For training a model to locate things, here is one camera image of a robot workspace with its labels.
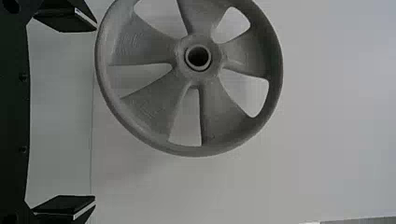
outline black bracket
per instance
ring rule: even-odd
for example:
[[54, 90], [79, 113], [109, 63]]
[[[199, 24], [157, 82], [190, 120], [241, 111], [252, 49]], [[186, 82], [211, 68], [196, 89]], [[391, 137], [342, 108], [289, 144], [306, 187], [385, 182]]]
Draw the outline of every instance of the black bracket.
[[31, 76], [26, 25], [32, 18], [60, 32], [96, 30], [84, 0], [0, 0], [0, 224], [42, 222], [25, 202]]

